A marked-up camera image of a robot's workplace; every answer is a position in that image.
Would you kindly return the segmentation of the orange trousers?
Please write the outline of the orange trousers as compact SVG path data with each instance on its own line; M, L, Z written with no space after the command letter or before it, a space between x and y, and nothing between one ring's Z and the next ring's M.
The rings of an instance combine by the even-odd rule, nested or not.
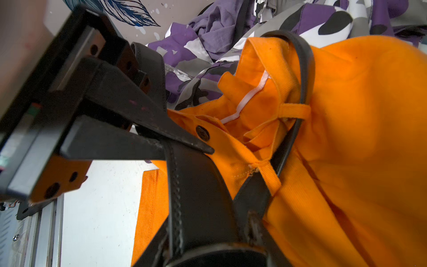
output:
M307 104L295 49L253 37L219 99L168 115L208 131L231 196L263 176L264 223L292 265L426 266L426 54L387 36L312 51Z

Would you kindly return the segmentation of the lilac purple trousers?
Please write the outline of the lilac purple trousers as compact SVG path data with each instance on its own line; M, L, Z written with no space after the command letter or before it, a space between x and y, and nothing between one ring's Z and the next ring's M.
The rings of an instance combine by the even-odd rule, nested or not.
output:
M242 1L215 1L189 23L214 61L232 48L231 42L241 4ZM250 14L245 25L245 34L254 25L255 16Z

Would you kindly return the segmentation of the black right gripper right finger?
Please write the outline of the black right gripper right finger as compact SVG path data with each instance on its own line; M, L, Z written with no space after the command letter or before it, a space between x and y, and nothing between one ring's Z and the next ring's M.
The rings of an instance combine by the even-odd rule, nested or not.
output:
M267 267L292 267L291 262L264 227L262 219L254 211L248 212L246 239L251 245L265 251Z

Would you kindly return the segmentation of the black belt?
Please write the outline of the black belt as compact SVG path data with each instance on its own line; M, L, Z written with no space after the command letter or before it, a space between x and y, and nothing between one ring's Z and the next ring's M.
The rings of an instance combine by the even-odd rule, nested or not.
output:
M255 171L232 198L217 163L205 153L157 138L165 153L169 245L163 267L266 267L266 254L246 239L248 212L261 219L272 202Z
M256 21L260 18L260 12L264 8L265 1L250 1L250 0L243 0L234 29L234 35L231 42L231 47L234 47L237 42L242 38L242 36L245 34L245 25L247 23L247 20L249 19L250 14L255 13Z

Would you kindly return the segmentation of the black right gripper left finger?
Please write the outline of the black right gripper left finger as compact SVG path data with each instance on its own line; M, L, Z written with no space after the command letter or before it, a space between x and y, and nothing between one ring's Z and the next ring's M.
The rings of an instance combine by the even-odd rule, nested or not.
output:
M143 254L138 257L133 267L163 267L163 253L169 245L169 219L166 218L159 231L153 237Z

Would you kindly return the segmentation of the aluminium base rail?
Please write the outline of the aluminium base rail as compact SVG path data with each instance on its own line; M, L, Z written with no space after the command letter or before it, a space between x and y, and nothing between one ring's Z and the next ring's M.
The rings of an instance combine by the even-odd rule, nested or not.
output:
M2 267L61 266L64 197L1 211Z

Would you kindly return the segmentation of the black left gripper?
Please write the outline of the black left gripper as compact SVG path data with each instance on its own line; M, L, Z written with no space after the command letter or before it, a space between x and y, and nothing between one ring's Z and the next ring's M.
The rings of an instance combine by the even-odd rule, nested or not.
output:
M148 97L150 80L109 18L78 6L1 119L1 200L39 203L77 190L94 160L165 160L133 123L212 155Z

